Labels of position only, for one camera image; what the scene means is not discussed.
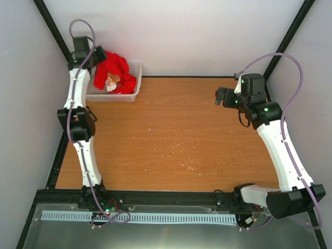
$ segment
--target gray floor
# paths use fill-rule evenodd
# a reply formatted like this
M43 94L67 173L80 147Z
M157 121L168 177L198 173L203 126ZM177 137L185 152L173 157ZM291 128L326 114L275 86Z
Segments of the gray floor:
M110 224L103 229L91 229L89 223L39 220L42 210L70 209L73 206L39 206L25 248L319 248L313 230L290 218L273 220L266 228L249 232L218 225ZM300 217L309 221L307 214ZM260 215L258 222L265 219Z

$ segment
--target red cloth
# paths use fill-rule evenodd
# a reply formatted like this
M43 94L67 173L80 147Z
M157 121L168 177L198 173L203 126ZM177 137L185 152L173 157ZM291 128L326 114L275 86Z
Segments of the red cloth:
M105 51L107 59L97 65L94 77L94 86L100 90L105 87L107 72L113 75L119 75L121 86L110 94L132 94L135 91L136 77L129 74L129 66L125 58L116 53Z

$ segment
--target brown stuffed toy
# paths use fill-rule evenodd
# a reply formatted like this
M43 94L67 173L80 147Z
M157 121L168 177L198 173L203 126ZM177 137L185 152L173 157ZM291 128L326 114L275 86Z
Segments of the brown stuffed toy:
M105 81L107 92L112 92L115 89L122 86L121 83L119 83L121 80L119 75L113 75L109 72L107 72L107 80Z

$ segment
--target white plastic basket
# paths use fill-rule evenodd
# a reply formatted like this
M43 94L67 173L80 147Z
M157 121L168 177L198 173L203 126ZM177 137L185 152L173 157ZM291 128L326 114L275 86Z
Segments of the white plastic basket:
M133 102L137 94L140 92L142 80L142 65L140 62L128 61L129 73L136 77L136 87L133 94L108 94L106 86L103 90L96 88L93 85L94 78L92 77L87 90L87 100L93 102Z

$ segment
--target wooden tabletop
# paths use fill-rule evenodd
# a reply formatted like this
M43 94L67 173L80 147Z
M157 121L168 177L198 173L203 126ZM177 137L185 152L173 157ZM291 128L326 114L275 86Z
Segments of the wooden tabletop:
M216 106L232 79L143 78L135 102L89 102L97 116L94 152L107 189L232 191L278 187L267 149L238 112ZM57 188L80 189L82 173L68 145Z

